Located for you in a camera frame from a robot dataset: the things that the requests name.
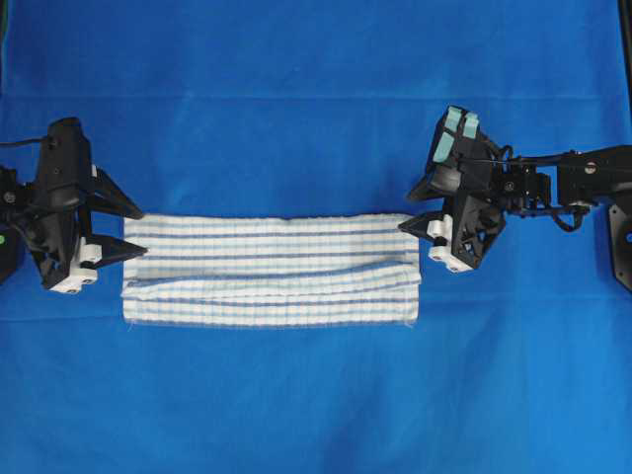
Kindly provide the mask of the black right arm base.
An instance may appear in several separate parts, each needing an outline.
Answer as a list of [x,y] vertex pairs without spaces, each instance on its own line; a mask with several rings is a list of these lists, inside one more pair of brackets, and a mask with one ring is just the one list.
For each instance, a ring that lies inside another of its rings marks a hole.
[[606,202],[603,207],[611,273],[631,292],[631,213],[614,201]]

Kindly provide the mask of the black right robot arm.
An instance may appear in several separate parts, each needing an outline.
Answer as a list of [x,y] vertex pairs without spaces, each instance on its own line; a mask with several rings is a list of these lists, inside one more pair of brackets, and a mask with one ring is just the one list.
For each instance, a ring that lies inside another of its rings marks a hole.
[[480,267],[508,215],[549,217],[566,232],[579,230],[600,204],[630,219],[631,148],[523,157],[509,146],[484,145],[432,161],[409,197],[439,198],[442,207],[400,223],[400,230],[431,242],[430,258],[451,272],[468,272]]

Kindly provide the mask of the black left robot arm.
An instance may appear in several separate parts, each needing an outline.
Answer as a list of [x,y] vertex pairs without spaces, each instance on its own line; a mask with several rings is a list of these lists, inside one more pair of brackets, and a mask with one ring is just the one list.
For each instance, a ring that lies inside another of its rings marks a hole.
[[31,254],[44,289],[76,294],[98,279],[98,269],[139,258],[147,249],[116,237],[96,234],[92,213],[139,220],[144,213],[105,171],[94,166],[85,200],[62,210],[37,207],[35,183],[20,184],[17,172],[1,169],[1,279],[18,266],[19,245]]

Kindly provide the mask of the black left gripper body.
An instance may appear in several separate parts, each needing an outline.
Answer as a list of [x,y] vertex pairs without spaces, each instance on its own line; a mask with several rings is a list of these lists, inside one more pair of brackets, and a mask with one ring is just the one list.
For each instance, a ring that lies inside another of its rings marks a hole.
[[44,289],[76,294],[98,279],[92,269],[103,257],[91,243],[92,217],[88,192],[79,182],[64,182],[58,166],[38,167],[33,182],[33,235],[30,251]]

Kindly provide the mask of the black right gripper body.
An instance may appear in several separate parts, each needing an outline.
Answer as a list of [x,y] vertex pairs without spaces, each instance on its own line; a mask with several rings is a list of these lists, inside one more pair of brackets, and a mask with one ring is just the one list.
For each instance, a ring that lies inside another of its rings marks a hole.
[[452,273],[477,270],[505,228],[503,212],[465,192],[457,194],[451,204],[428,224],[428,235],[433,240],[429,257]]

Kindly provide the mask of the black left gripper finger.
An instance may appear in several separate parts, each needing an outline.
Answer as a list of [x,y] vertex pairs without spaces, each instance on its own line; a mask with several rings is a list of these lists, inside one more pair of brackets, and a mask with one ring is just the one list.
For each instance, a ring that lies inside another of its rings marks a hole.
[[100,213],[139,220],[143,211],[129,198],[109,175],[98,167],[93,168],[94,193],[91,209]]
[[97,270],[112,264],[144,256],[147,249],[106,235],[92,235],[81,240],[81,267]]

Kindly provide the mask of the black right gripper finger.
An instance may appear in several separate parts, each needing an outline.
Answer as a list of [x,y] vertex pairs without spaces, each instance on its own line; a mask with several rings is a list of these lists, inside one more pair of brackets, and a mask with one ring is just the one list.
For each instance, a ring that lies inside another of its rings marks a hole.
[[444,218],[443,211],[426,212],[401,222],[398,229],[428,241],[436,239],[449,241],[452,235],[451,223],[450,220],[446,223]]
[[462,173],[455,168],[437,165],[408,192],[407,200],[424,201],[454,196],[460,189]]

